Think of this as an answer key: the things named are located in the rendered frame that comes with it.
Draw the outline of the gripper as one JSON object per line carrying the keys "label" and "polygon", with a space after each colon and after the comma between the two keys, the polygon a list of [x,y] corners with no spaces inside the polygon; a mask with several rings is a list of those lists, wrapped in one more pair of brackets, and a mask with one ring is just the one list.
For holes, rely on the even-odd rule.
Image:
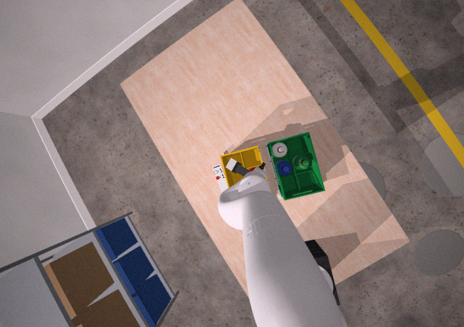
{"label": "gripper", "polygon": [[266,171],[264,171],[264,166],[266,164],[263,162],[262,165],[260,165],[259,167],[256,167],[253,171],[258,171],[258,172],[261,172],[265,177],[266,177]]}

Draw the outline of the white paper pick list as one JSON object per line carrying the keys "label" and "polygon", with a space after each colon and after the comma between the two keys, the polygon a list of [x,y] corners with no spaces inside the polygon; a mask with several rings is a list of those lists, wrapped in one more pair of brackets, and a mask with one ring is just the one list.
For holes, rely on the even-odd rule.
{"label": "white paper pick list", "polygon": [[226,189],[228,189],[228,185],[227,185],[226,177],[221,167],[221,164],[212,166],[212,168],[215,173],[215,177],[217,179],[220,190],[221,192],[224,192]]}

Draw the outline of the green crate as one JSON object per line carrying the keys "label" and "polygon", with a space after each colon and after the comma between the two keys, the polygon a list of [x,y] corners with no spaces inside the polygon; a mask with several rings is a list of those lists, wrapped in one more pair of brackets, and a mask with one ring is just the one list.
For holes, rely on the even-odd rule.
{"label": "green crate", "polygon": [[[275,157],[273,154],[272,146],[279,142],[284,143],[288,148],[287,154],[283,157]],[[309,195],[323,183],[309,132],[269,142],[267,146],[279,191],[284,198],[298,198]],[[309,168],[306,170],[294,168],[292,158],[298,155],[305,155],[309,158],[311,162]],[[291,167],[293,166],[289,175],[282,176],[279,174],[276,165],[278,161],[287,161],[291,164]]]}

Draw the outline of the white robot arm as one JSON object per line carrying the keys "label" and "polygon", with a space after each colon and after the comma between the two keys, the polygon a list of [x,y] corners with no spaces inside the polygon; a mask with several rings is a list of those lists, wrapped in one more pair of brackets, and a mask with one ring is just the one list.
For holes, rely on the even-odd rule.
{"label": "white robot arm", "polygon": [[226,168],[243,178],[221,193],[218,211],[228,225],[243,230],[257,327],[347,327],[330,275],[315,261],[266,177],[232,158]]}

